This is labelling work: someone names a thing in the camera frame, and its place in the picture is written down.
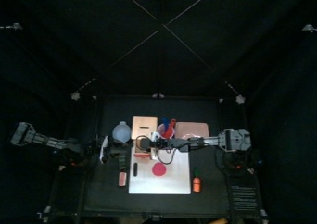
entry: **table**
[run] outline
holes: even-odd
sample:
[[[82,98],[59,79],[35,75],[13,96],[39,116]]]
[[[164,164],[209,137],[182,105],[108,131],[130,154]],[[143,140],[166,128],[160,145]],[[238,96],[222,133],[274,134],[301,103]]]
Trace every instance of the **table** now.
[[[96,132],[102,135],[111,135],[120,121],[126,121],[131,126],[134,116],[166,117],[182,122],[207,123],[210,136],[217,136],[223,129],[247,129],[242,105],[231,98],[225,100],[154,99],[114,96],[98,102],[86,101],[75,105],[75,112],[70,117],[68,135],[76,137],[79,141],[88,141]],[[127,164],[130,164],[128,152],[127,150]],[[112,159],[106,165],[96,163],[90,172],[83,172],[80,175],[76,173],[78,180],[83,180],[83,183],[82,186],[79,183],[74,184],[76,188],[71,189],[79,193],[79,198],[74,198],[79,204],[71,204],[71,208],[64,213],[75,213],[78,216],[226,218],[225,175],[215,166],[214,157],[213,147],[190,152],[191,170],[199,169],[202,180],[201,193],[191,194],[128,194],[128,187],[118,186],[118,161]],[[68,180],[70,178],[65,178],[68,176],[64,175],[60,180]],[[65,188],[60,190],[59,195],[70,196]],[[60,213],[60,209],[67,209],[65,203],[59,199],[55,199],[52,203],[57,210],[55,214]]]

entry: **black cable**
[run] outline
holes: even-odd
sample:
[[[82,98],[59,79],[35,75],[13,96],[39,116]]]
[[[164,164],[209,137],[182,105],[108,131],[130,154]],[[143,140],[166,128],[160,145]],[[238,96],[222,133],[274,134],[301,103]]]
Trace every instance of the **black cable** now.
[[[174,149],[174,153],[172,153],[172,158],[170,160],[170,162],[163,162],[159,158],[159,152],[158,152],[158,149],[155,147],[155,153],[156,153],[156,157],[158,157],[158,161],[163,164],[163,165],[170,165],[172,162],[174,162],[174,155],[175,155],[175,149]]]

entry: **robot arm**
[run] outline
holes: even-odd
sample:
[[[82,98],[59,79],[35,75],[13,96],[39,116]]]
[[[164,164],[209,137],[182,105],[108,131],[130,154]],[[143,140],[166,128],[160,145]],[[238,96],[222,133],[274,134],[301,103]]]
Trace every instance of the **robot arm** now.
[[[158,140],[151,142],[148,139],[142,139],[142,149],[148,148],[175,148],[179,152],[190,152],[191,149],[202,146],[217,146],[225,152],[246,151],[251,147],[250,133],[245,129],[223,130],[218,136],[207,138],[190,138]]]
[[[83,153],[82,146],[78,143],[72,143],[70,140],[59,140],[36,133],[33,126],[25,122],[19,123],[9,142],[17,146],[39,143],[57,149],[68,148],[79,154]]]

